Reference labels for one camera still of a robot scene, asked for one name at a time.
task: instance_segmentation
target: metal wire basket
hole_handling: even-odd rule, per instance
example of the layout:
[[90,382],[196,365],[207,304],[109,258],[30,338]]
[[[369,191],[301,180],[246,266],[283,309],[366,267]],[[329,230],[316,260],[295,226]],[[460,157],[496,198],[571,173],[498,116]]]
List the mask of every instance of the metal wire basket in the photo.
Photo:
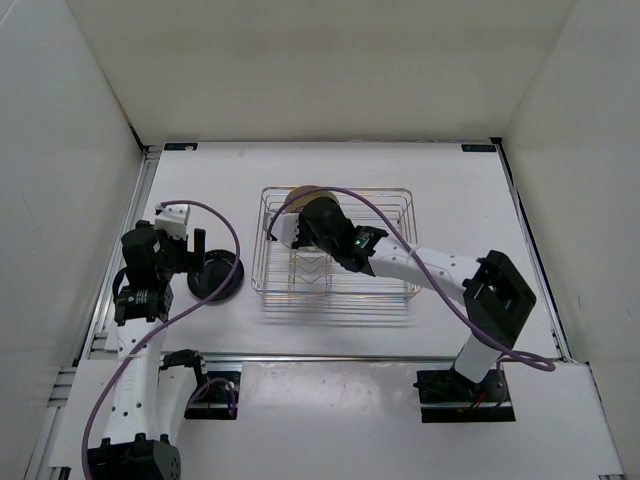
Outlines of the metal wire basket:
[[[253,257],[253,288],[265,300],[291,302],[305,300],[317,306],[361,304],[372,301],[406,302],[420,287],[389,278],[348,272],[329,255],[316,248],[291,250],[279,242],[267,241],[262,229],[265,216],[275,212],[294,187],[267,187],[262,190],[260,215]],[[351,188],[377,207],[397,226],[409,243],[418,242],[413,196],[404,188]],[[334,193],[345,215],[355,225],[386,229],[382,220],[359,200]]]

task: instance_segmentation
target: rack wire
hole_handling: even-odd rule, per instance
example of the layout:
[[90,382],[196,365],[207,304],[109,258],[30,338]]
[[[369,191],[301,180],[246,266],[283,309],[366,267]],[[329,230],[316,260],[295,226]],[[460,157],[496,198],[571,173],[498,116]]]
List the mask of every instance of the rack wire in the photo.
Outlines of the rack wire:
[[[267,241],[262,225],[294,187],[267,187],[262,191],[253,258],[253,288],[272,304],[301,301],[306,306],[341,308],[372,302],[406,303],[420,287],[402,280],[370,277],[348,272],[329,255],[315,247],[291,250],[279,242]],[[409,243],[418,242],[413,196],[404,188],[350,188],[379,207],[394,222]],[[355,225],[386,229],[382,220],[366,205],[348,195],[335,194],[345,215]]]

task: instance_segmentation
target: wall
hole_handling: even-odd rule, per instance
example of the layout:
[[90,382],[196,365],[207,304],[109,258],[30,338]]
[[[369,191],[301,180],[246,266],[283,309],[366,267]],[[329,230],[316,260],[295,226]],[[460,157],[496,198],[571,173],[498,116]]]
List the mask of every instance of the wall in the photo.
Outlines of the wall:
[[573,0],[68,0],[146,144],[501,135]]
[[77,354],[140,153],[63,0],[0,0],[0,477]]
[[505,135],[574,356],[640,478],[640,2],[579,0]]

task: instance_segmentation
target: purple cable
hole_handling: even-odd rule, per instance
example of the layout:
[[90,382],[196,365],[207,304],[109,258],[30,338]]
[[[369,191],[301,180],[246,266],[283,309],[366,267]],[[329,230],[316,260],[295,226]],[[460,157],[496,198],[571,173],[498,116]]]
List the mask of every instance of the purple cable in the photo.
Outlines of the purple cable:
[[276,211],[273,218],[271,219],[271,224],[267,229],[267,238],[270,238],[273,225],[275,224],[276,219],[280,216],[280,214],[284,211],[285,208],[287,208],[291,203],[295,202],[296,200],[302,197],[305,197],[312,193],[318,193],[318,192],[343,193],[345,195],[349,195],[350,197],[360,200],[362,203],[367,205],[371,210],[373,210],[387,225],[387,227],[389,227],[389,230],[391,231],[391,233],[393,233],[396,236],[398,241],[407,250],[407,252],[410,253],[410,255],[418,264],[418,267],[420,267],[420,270],[422,270],[422,273],[424,273],[424,275],[427,277],[427,280],[429,280],[429,283],[431,283],[433,289],[436,291],[438,295],[440,295],[440,298],[442,299],[442,301],[449,307],[449,309],[454,313],[454,315],[462,321],[462,323],[464,323],[467,327],[469,327],[473,335],[478,340],[480,340],[480,342],[485,344],[487,347],[493,348],[494,350],[498,350],[499,352],[502,352],[504,355],[507,355],[513,358],[514,360],[524,363],[525,365],[535,368],[537,370],[542,370],[544,372],[553,372],[556,369],[553,362],[542,357],[541,355],[538,355],[536,353],[531,353],[531,352],[521,352],[521,351],[511,350],[510,348],[505,347],[500,342],[495,340],[493,337],[483,332],[473,322],[471,322],[465,316],[465,314],[462,313],[460,309],[453,303],[453,301],[447,296],[447,294],[444,292],[442,287],[436,281],[435,277],[431,274],[431,272],[429,272],[429,270],[427,269],[427,266],[424,264],[422,259],[418,256],[415,250],[411,248],[411,245],[409,245],[409,243],[407,243],[407,241],[402,237],[400,232],[396,230],[396,228],[393,226],[393,223],[391,223],[391,220],[387,218],[387,216],[382,212],[382,210],[380,210],[373,203],[371,203],[371,201],[367,200],[362,195],[358,195],[357,193],[354,193],[351,190],[348,190],[346,188],[340,188],[340,187],[315,187],[315,188],[310,188],[309,190],[306,190],[298,195],[293,196],[292,198],[285,200],[285,202]]
[[82,471],[84,473],[84,477],[85,477],[86,480],[93,480],[93,478],[91,476],[91,470],[89,468],[89,458],[88,458],[88,455],[89,455],[89,435],[91,434],[91,427],[93,426],[93,422],[95,421],[96,416],[98,415],[98,411],[100,410],[100,407],[104,403],[105,398],[107,398],[107,395],[109,394],[109,392],[111,391],[113,386],[118,381],[118,378],[120,378],[120,376],[126,370],[126,368],[129,365],[129,363],[131,363],[131,360],[133,359],[133,355],[135,355],[140,350],[142,350],[142,347],[144,346],[144,344],[147,343],[149,340],[151,340],[151,338],[153,338],[158,332],[161,332],[165,328],[168,328],[169,326],[171,326],[174,323],[176,323],[177,321],[183,319],[184,317],[186,317],[190,313],[193,313],[195,310],[197,310],[198,308],[202,307],[203,305],[205,305],[206,303],[211,301],[213,298],[215,298],[222,291],[222,289],[227,286],[227,283],[229,283],[231,281],[231,279],[233,278],[233,275],[236,273],[236,269],[238,268],[238,264],[240,263],[240,241],[238,240],[238,235],[236,235],[236,232],[233,229],[233,227],[231,226],[231,224],[229,223],[229,221],[226,218],[224,218],[220,213],[218,213],[216,210],[214,210],[213,208],[209,207],[208,205],[205,205],[204,203],[196,202],[194,200],[171,200],[169,202],[162,202],[162,205],[166,207],[168,205],[176,205],[176,204],[183,204],[183,203],[186,203],[187,205],[194,205],[196,207],[203,208],[204,210],[206,210],[209,213],[212,213],[213,215],[218,217],[222,221],[222,223],[224,223],[227,226],[227,228],[231,232],[231,236],[233,237],[233,241],[234,241],[234,243],[236,245],[236,258],[235,258],[235,260],[233,262],[233,266],[231,267],[231,271],[227,274],[226,278],[223,280],[223,282],[220,284],[220,286],[218,288],[216,288],[216,290],[213,293],[211,293],[211,295],[209,295],[207,298],[204,298],[204,299],[200,300],[195,305],[187,308],[184,312],[179,313],[178,315],[176,315],[172,319],[167,320],[165,323],[163,323],[162,325],[159,325],[157,328],[155,328],[154,330],[149,332],[147,335],[145,335],[142,338],[142,340],[140,340],[136,344],[136,346],[131,349],[131,353],[129,353],[129,355],[127,357],[125,357],[125,359],[122,361],[122,364],[120,364],[120,366],[115,371],[115,373],[113,374],[111,379],[107,382],[107,385],[104,387],[104,390],[102,391],[102,393],[98,397],[98,400],[96,401],[96,404],[93,406],[93,409],[91,410],[91,413],[89,414],[89,418],[87,419],[87,424],[84,427],[84,433],[82,434],[82,450],[81,450]]
[[238,406],[236,405],[236,393],[233,387],[231,386],[231,382],[226,378],[222,378],[222,377],[212,378],[207,383],[202,385],[198,390],[193,392],[193,395],[191,395],[191,397],[189,397],[189,401],[187,401],[187,407],[185,408],[185,411],[189,410],[189,407],[191,407],[191,405],[193,405],[197,400],[199,400],[200,396],[204,392],[206,392],[209,389],[209,387],[214,383],[224,383],[229,389],[229,394],[231,396],[231,411],[233,412],[232,418],[235,418],[236,413],[238,412]]

